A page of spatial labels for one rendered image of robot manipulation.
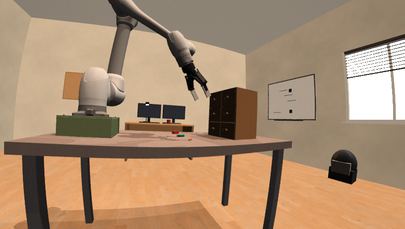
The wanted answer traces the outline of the dark brown drawer front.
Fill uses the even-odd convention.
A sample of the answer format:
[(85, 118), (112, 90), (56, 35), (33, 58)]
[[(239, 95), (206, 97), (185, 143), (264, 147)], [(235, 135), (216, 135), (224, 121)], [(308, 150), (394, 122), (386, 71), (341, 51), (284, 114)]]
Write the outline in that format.
[(235, 107), (236, 106), (222, 107), (221, 121), (233, 121), (233, 122), (235, 122)]
[(210, 96), (210, 107), (221, 106), (221, 93), (212, 94)]
[(221, 123), (221, 134), (222, 137), (234, 139), (235, 123)]
[(220, 121), (221, 120), (221, 107), (210, 108), (209, 121)]
[(220, 122), (209, 123), (209, 134), (220, 136)]
[(222, 93), (222, 105), (236, 104), (236, 89), (224, 91)]

